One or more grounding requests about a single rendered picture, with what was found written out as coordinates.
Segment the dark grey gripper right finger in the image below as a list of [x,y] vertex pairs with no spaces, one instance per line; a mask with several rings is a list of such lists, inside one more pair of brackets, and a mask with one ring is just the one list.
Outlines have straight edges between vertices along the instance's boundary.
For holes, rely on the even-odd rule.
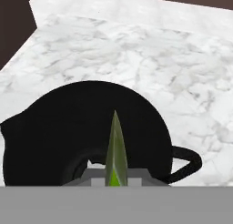
[[167,184],[152,178],[146,168],[129,168],[127,170],[127,184],[129,187],[166,187]]

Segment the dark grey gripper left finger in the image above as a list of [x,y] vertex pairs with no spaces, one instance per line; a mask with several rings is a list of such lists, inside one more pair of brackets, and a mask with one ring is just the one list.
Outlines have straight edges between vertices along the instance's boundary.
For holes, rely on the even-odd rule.
[[67,186],[104,187],[106,172],[102,168],[87,168],[81,178],[66,183]]

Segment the green lemon wedge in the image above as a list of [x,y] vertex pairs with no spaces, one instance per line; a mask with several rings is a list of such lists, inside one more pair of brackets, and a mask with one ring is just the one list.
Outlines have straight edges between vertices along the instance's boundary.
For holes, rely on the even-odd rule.
[[127,153],[122,128],[116,111],[114,111],[112,119],[106,153],[105,185],[107,187],[124,187],[127,185]]

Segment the black blender jug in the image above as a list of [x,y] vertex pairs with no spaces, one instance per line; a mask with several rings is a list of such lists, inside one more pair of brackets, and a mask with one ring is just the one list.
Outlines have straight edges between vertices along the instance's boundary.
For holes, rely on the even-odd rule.
[[0,123],[7,186],[62,186],[103,164],[111,123],[120,121],[130,168],[167,184],[202,167],[198,153],[175,147],[162,116],[137,92],[104,81],[75,82],[43,95]]

